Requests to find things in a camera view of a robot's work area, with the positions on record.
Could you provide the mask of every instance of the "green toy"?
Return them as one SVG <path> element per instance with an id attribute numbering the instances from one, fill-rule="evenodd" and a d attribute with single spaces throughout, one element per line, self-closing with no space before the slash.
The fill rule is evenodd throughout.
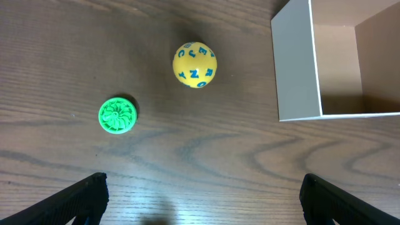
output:
<path id="1" fill-rule="evenodd" d="M 122 97 L 108 99 L 99 110 L 99 122 L 111 134 L 130 131 L 136 123 L 136 108 Z"/>

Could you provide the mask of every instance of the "blue letter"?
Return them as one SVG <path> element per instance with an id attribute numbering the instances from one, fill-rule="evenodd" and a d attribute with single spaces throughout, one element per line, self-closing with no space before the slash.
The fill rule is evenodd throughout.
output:
<path id="1" fill-rule="evenodd" d="M 206 76 L 212 76 L 213 75 L 213 70 L 212 69 L 207 69 Z"/>
<path id="2" fill-rule="evenodd" d="M 192 73 L 192 76 L 190 76 L 191 78 L 199 78 L 198 70 L 197 70 L 197 69 L 196 69 L 196 70 L 193 70 L 193 71 L 190 71 L 190 73 Z"/>
<path id="3" fill-rule="evenodd" d="M 207 50 L 205 50 L 204 48 L 200 47 L 199 48 L 199 53 L 203 53 L 204 55 L 207 54 Z"/>
<path id="4" fill-rule="evenodd" d="M 203 82 L 198 83 L 197 86 L 198 86 L 199 88 L 201 88 L 201 87 L 204 87 L 206 84 L 207 84 L 207 83 L 203 81 Z"/>
<path id="5" fill-rule="evenodd" d="M 179 76 L 181 76 L 181 77 L 183 77 L 184 79 L 186 79 L 185 74 L 184 74 L 183 72 L 181 72 L 181 73 L 179 74 Z"/>
<path id="6" fill-rule="evenodd" d="M 196 57 L 196 55 L 193 53 L 193 50 L 190 50 L 190 51 L 189 51 L 189 55 L 192 56 L 192 57 L 194 57 L 194 58 Z"/>
<path id="7" fill-rule="evenodd" d="M 185 50 L 180 50 L 180 52 L 177 54 L 179 57 L 184 56 L 185 55 Z"/>

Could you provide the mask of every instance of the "wooden table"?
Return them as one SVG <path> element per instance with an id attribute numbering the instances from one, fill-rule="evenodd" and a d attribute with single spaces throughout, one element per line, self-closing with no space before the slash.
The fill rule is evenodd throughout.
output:
<path id="1" fill-rule="evenodd" d="M 102 224 L 305 224 L 316 173 L 400 217 L 400 119 L 278 122 L 269 20 L 279 0 L 1 0 L 0 218 L 102 171 Z M 203 89 L 174 77 L 188 41 L 215 52 Z M 129 94 L 138 123 L 102 130 Z"/>

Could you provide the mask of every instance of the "open box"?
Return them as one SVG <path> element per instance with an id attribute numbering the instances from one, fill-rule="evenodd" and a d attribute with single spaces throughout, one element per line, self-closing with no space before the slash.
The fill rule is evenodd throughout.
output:
<path id="1" fill-rule="evenodd" d="M 271 29 L 280 121 L 400 115 L 400 0 L 291 0 Z"/>

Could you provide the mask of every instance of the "letter-printed ball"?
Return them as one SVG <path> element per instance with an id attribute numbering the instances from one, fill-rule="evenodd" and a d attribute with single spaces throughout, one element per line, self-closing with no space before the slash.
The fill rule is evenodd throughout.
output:
<path id="1" fill-rule="evenodd" d="M 182 45 L 172 62 L 176 78 L 190 88 L 202 88 L 215 76 L 217 58 L 209 47 L 200 42 Z"/>

